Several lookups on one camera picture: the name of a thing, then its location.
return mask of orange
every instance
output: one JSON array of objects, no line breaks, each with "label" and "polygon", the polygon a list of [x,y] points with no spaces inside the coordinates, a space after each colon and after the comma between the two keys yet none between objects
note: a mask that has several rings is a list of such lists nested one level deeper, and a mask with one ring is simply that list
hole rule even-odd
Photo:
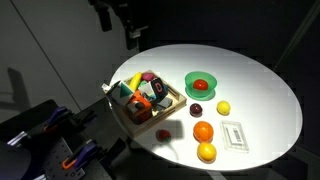
[{"label": "orange", "polygon": [[205,163],[211,163],[216,160],[217,150],[214,145],[202,142],[198,146],[197,155]]},{"label": "orange", "polygon": [[205,121],[199,121],[193,127],[193,136],[194,138],[201,142],[211,142],[213,137],[213,128],[212,126]]}]

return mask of white round table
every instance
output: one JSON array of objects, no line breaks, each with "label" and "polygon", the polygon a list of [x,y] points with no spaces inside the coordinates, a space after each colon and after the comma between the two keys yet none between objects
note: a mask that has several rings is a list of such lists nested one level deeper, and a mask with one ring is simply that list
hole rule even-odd
[{"label": "white round table", "polygon": [[[203,45],[169,45],[150,49],[130,58],[115,72],[110,84],[132,77],[136,72],[154,71],[187,97],[187,106],[161,121],[134,140],[148,151],[174,163],[214,171],[236,171],[269,163],[286,153],[302,129],[300,104],[288,85],[262,64],[229,50]],[[185,92],[185,76],[192,71],[212,74],[218,81],[210,101],[196,101]],[[216,111],[217,103],[231,105],[228,116]],[[192,117],[189,107],[199,103],[200,118]],[[193,137],[198,121],[214,128],[212,144],[217,158],[211,164],[197,157],[199,143]],[[227,151],[220,129],[222,120],[240,122],[249,152]],[[156,131],[171,132],[169,144],[157,141]]]}]

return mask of small red ball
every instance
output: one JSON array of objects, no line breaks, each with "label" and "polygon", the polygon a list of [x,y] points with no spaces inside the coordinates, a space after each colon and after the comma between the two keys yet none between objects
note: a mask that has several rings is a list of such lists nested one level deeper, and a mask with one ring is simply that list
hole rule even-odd
[{"label": "small red ball", "polygon": [[208,90],[208,83],[203,79],[197,79],[193,83],[193,88],[197,90]]},{"label": "small red ball", "polygon": [[171,141],[171,133],[167,130],[158,130],[156,132],[156,137],[159,142],[169,143]]}]

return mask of dark wall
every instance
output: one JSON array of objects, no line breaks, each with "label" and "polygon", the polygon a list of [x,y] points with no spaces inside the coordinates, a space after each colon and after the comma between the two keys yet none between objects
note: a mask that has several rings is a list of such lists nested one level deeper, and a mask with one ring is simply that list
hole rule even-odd
[{"label": "dark wall", "polygon": [[304,137],[300,145],[320,156],[320,16],[278,73],[295,90],[303,110]]},{"label": "dark wall", "polygon": [[271,68],[314,0],[153,0],[140,49],[179,43],[230,49]]}]

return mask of yellow fruit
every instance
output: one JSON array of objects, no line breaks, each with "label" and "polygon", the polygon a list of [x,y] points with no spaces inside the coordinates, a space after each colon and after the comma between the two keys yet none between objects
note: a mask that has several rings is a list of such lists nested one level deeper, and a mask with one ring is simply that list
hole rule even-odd
[{"label": "yellow fruit", "polygon": [[129,87],[133,90],[136,91],[138,89],[139,83],[141,81],[142,73],[137,72],[131,79]]},{"label": "yellow fruit", "polygon": [[230,104],[226,101],[220,101],[218,103],[218,106],[217,106],[217,111],[221,114],[221,115],[228,115],[230,113]]},{"label": "yellow fruit", "polygon": [[217,150],[211,143],[202,142],[198,146],[197,154],[201,161],[212,163],[216,160]]}]

